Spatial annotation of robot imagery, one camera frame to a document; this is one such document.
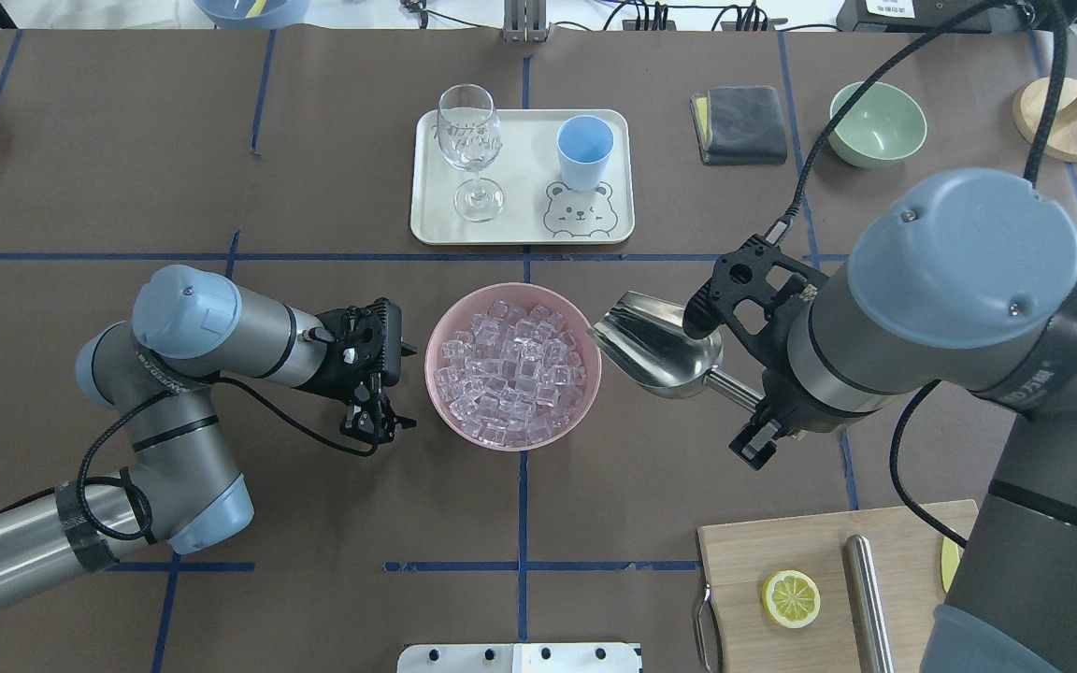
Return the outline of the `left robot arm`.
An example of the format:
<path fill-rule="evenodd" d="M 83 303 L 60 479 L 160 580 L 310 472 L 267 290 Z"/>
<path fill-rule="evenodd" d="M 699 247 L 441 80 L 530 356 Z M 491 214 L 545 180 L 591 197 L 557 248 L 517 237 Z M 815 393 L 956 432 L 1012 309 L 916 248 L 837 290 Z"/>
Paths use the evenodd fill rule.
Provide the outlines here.
<path fill-rule="evenodd" d="M 396 304 L 378 298 L 312 316 L 222 274 L 167 265 L 131 319 L 76 357 L 76 383 L 117 421 L 73 479 L 0 511 L 0 609 L 166 542 L 201 551 L 251 524 L 255 508 L 215 412 L 218 383 L 249 379 L 337 399 L 340 431 L 368 457 L 414 426 L 386 392 L 416 349 Z"/>

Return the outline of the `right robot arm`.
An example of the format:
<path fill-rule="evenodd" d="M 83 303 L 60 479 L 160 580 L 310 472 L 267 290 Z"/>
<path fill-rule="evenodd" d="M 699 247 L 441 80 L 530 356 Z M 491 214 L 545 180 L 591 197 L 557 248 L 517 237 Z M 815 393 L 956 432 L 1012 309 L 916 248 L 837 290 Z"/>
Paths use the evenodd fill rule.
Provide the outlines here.
<path fill-rule="evenodd" d="M 753 236 L 685 308 L 694 339 L 721 324 L 765 368 L 731 444 L 753 468 L 933 380 L 1012 410 L 920 669 L 1077 672 L 1077 232 L 1059 204 L 1009 172 L 941 172 L 833 276 Z"/>

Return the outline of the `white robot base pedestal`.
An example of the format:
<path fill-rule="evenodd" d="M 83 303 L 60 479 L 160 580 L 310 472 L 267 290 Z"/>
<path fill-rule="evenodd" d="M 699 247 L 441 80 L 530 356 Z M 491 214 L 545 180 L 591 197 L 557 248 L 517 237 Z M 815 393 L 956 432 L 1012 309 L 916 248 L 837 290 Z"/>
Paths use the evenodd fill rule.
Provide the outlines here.
<path fill-rule="evenodd" d="M 590 642 L 415 644 L 397 672 L 642 672 L 640 646 Z"/>

